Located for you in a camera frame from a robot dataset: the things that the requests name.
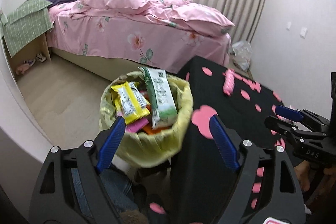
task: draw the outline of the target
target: pink bedsheet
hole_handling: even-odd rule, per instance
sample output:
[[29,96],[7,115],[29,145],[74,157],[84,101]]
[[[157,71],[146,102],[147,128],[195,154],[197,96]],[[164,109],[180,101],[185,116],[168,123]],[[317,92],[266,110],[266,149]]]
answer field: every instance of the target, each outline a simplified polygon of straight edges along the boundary
[[49,47],[73,54],[124,58],[177,73],[198,55],[227,65],[228,34],[205,37],[196,32],[130,20],[128,18],[83,16],[71,19],[75,3],[49,10],[54,28],[47,33]]

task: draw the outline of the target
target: wall outlet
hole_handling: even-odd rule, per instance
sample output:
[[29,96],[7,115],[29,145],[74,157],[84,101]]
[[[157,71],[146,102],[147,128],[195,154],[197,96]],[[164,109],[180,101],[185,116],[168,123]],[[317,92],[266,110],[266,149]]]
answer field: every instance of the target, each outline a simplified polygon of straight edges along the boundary
[[308,29],[305,27],[302,27],[301,32],[300,32],[300,37],[306,38]]
[[287,28],[286,28],[286,30],[289,31],[289,30],[291,29],[291,26],[292,26],[292,22],[289,21],[289,22],[287,23]]

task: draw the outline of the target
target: metal screw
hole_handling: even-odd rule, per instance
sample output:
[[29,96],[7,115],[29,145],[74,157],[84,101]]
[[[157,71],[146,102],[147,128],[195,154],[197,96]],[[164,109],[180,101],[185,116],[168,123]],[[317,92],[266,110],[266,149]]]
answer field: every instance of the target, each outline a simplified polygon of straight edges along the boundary
[[284,148],[281,145],[278,145],[277,146],[277,151],[282,153],[282,152],[284,152]]
[[243,140],[243,145],[250,147],[252,145],[252,142],[250,140]]
[[58,151],[58,146],[53,146],[50,151],[51,153],[56,153]]
[[85,143],[84,143],[84,146],[85,147],[91,147],[93,145],[93,141],[86,141]]

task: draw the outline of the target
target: blue jeans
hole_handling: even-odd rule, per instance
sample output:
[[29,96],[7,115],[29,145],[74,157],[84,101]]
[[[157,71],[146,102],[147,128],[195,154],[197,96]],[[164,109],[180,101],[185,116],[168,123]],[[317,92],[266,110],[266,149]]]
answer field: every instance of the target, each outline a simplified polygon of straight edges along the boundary
[[[133,199],[132,181],[121,171],[115,169],[116,167],[112,166],[112,168],[104,170],[99,176],[115,209],[118,213],[138,210],[138,206]],[[71,169],[71,174],[79,207],[84,215],[92,217],[80,182],[78,169]]]

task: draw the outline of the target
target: yellow trash bag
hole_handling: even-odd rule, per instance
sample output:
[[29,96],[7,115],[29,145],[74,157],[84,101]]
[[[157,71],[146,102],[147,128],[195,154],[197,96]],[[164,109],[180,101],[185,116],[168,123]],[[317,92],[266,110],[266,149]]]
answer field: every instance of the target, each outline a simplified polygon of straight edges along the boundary
[[[194,101],[189,82],[172,75],[167,75],[167,80],[178,110],[177,120],[171,129],[162,130],[157,134],[125,133],[116,155],[133,167],[151,168],[157,166],[181,150],[182,141],[193,112]],[[130,72],[114,80],[104,90],[100,102],[100,131],[109,129],[116,119],[114,98],[112,98],[110,87],[126,81],[144,83],[144,77],[140,71]]]

